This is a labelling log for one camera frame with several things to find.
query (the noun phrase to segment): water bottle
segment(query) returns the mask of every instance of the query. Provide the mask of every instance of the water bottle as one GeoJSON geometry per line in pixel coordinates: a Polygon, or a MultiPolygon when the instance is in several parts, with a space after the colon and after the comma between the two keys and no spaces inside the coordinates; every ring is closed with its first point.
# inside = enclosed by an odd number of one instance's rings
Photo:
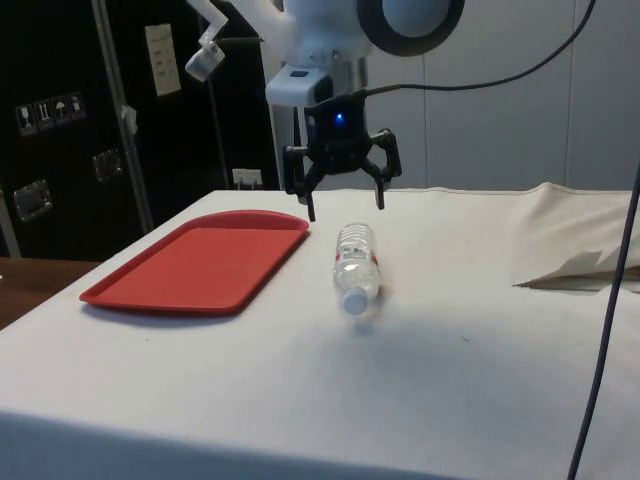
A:
{"type": "Polygon", "coordinates": [[[362,315],[378,296],[380,270],[373,230],[363,223],[347,225],[338,236],[333,278],[345,311],[362,315]]]}

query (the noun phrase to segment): cloth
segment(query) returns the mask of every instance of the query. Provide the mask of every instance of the cloth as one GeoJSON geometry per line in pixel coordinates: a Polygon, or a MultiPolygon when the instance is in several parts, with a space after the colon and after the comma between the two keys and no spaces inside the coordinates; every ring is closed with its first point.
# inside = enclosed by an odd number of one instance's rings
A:
{"type": "MultiPolygon", "coordinates": [[[[515,285],[599,291],[611,283],[629,209],[628,192],[584,192],[545,184],[523,198],[514,216],[515,285]]],[[[625,283],[635,292],[640,292],[639,239],[636,228],[625,283]]]]}
{"type": "MultiPolygon", "coordinates": [[[[0,333],[0,478],[564,478],[607,294],[511,286],[530,195],[390,192],[380,212],[373,193],[318,193],[311,235],[235,318],[78,301],[191,218],[306,214],[279,192],[204,198],[0,333]],[[354,221],[385,292],[365,324],[332,285],[354,221]]],[[[584,478],[640,471],[639,302],[620,298],[584,478]]]]}

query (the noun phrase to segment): white bottle cap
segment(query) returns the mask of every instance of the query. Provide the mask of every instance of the white bottle cap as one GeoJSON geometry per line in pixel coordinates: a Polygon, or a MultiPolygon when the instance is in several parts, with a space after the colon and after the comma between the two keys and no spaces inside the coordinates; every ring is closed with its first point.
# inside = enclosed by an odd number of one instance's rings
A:
{"type": "Polygon", "coordinates": [[[367,292],[360,287],[347,290],[342,297],[342,305],[348,314],[362,315],[368,306],[367,292]]]}

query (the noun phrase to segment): wall outlet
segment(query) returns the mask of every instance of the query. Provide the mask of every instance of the wall outlet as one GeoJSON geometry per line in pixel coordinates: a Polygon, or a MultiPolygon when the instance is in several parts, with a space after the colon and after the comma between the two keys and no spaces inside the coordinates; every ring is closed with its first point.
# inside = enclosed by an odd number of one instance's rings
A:
{"type": "Polygon", "coordinates": [[[233,183],[237,187],[262,187],[262,171],[245,168],[233,169],[233,183]]]}

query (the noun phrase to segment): red tray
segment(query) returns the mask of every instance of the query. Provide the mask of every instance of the red tray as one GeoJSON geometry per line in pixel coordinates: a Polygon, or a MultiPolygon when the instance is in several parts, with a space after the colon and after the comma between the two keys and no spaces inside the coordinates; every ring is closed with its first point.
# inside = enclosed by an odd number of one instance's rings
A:
{"type": "Polygon", "coordinates": [[[118,309],[229,315],[244,308],[306,238],[309,224],[275,212],[192,220],[80,296],[118,309]]]}

